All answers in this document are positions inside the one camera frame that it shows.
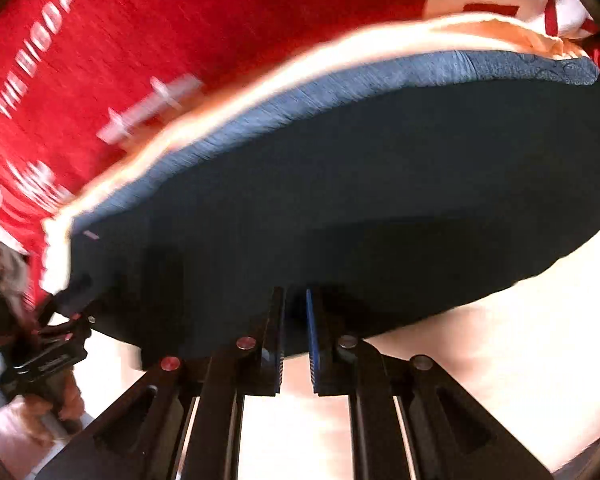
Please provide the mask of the person's left hand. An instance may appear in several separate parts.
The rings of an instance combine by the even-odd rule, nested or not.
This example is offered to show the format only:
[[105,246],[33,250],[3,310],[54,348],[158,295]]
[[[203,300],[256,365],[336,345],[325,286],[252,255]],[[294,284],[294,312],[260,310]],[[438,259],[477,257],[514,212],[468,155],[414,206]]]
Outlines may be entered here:
[[24,433],[41,444],[53,444],[60,440],[57,432],[53,432],[44,420],[50,416],[52,423],[65,430],[69,437],[83,428],[82,416],[85,413],[81,390],[76,383],[73,368],[67,368],[61,377],[61,401],[50,401],[27,393],[16,396],[9,403],[12,414],[23,428]]

